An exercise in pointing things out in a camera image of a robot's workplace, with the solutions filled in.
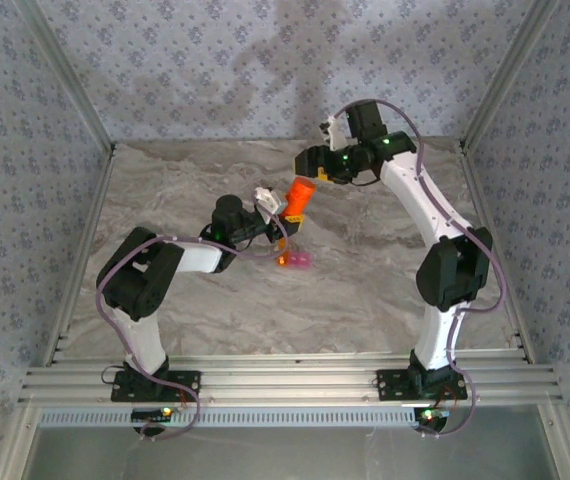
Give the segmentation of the aluminium mounting rail beam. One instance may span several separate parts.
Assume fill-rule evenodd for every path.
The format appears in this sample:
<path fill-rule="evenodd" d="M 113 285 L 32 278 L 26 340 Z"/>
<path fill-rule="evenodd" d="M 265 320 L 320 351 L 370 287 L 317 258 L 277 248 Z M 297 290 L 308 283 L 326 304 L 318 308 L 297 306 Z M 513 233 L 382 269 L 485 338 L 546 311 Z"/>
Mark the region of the aluminium mounting rail beam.
<path fill-rule="evenodd" d="M 19 399 L 39 406 L 98 406 L 110 400 L 107 358 L 57 357 L 24 377 Z M 375 374 L 408 360 L 390 353 L 175 356 L 171 367 L 201 373 L 201 401 L 227 406 L 363 406 L 378 402 Z M 463 350 L 458 365 L 481 406 L 559 403 L 553 368 L 521 349 Z"/>

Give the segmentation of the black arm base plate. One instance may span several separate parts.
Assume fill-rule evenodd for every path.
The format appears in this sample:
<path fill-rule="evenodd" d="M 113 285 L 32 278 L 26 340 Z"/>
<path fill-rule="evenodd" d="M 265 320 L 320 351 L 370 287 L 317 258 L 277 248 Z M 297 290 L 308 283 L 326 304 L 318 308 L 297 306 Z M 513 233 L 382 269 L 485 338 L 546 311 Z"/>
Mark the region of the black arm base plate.
<path fill-rule="evenodd" d="M 200 378 L 201 373 L 196 370 L 170 370 L 166 372 L 165 381 L 179 384 L 198 394 Z M 110 400 L 116 403 L 195 402 L 183 390 L 151 381 L 134 370 L 119 370 L 115 374 Z"/>
<path fill-rule="evenodd" d="M 376 371 L 374 382 L 379 399 L 466 400 L 468 393 L 461 374 L 450 367 L 421 372 L 416 368 L 382 369 Z"/>

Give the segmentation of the aluminium side rail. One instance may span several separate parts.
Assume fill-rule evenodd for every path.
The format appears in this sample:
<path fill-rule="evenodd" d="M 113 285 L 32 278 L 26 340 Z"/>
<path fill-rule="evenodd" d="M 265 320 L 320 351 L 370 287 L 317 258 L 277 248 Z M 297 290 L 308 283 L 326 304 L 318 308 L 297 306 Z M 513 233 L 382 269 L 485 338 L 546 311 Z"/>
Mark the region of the aluminium side rail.
<path fill-rule="evenodd" d="M 461 152 L 462 169 L 470 190 L 472 202 L 476 208 L 479 219 L 489 228 L 494 239 L 493 252 L 495 253 L 497 262 L 501 267 L 504 276 L 503 309 L 505 310 L 512 328 L 512 337 L 524 350 L 524 356 L 527 361 L 529 363 L 536 364 L 537 359 L 534 351 L 534 345 L 528 332 L 527 323 L 525 322 L 525 318 L 521 312 L 515 288 L 511 282 L 510 271 L 507 259 L 504 255 L 503 245 L 501 244 L 498 229 L 495 225 L 494 218 L 489 208 L 489 203 L 483 191 L 477 168 L 470 154 L 464 149 L 461 149 Z"/>
<path fill-rule="evenodd" d="M 82 235 L 72 263 L 72 270 L 66 282 L 60 307 L 57 311 L 54 325 L 41 362 L 41 367 L 50 367 L 52 365 L 59 340 L 66 334 L 69 322 L 73 317 L 90 255 L 90 247 L 95 236 L 110 177 L 114 168 L 115 150 L 116 145 L 113 144 L 101 170 L 96 191 L 92 198 L 89 213 L 85 219 Z"/>

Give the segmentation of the aluminium frame post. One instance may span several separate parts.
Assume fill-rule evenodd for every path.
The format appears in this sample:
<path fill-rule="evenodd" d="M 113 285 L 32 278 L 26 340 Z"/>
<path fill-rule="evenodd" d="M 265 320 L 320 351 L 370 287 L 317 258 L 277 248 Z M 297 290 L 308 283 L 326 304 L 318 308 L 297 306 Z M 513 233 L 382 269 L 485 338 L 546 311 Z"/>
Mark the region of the aluminium frame post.
<path fill-rule="evenodd" d="M 12 2 L 89 133 L 101 149 L 110 154 L 113 150 L 110 135 L 107 133 L 72 62 L 65 53 L 54 30 L 50 27 L 37 0 L 12 0 Z"/>
<path fill-rule="evenodd" d="M 469 154 L 477 148 L 559 3 L 560 0 L 532 0 L 460 139 L 464 154 Z"/>

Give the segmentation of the grey metal sheet panel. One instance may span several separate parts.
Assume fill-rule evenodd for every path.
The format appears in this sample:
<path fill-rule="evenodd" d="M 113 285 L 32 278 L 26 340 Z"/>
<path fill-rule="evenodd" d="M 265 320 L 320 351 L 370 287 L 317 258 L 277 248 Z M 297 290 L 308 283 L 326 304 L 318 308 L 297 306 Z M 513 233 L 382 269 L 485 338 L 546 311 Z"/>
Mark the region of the grey metal sheet panel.
<path fill-rule="evenodd" d="M 38 430 L 23 480 L 559 480 L 534 408 L 479 408 L 411 428 L 199 428 L 160 442 L 124 427 Z"/>

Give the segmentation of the aluminium frame leg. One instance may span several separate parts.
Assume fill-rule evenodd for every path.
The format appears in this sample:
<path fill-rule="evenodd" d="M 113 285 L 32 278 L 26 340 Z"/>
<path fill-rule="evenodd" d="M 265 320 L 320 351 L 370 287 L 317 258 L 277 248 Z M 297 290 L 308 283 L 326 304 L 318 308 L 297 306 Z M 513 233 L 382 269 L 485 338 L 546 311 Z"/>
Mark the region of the aluminium frame leg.
<path fill-rule="evenodd" d="M 565 405 L 538 406 L 559 480 L 570 480 L 570 415 Z"/>
<path fill-rule="evenodd" d="M 0 447 L 0 480 L 22 479 L 40 417 L 41 409 L 27 404 L 10 416 Z"/>

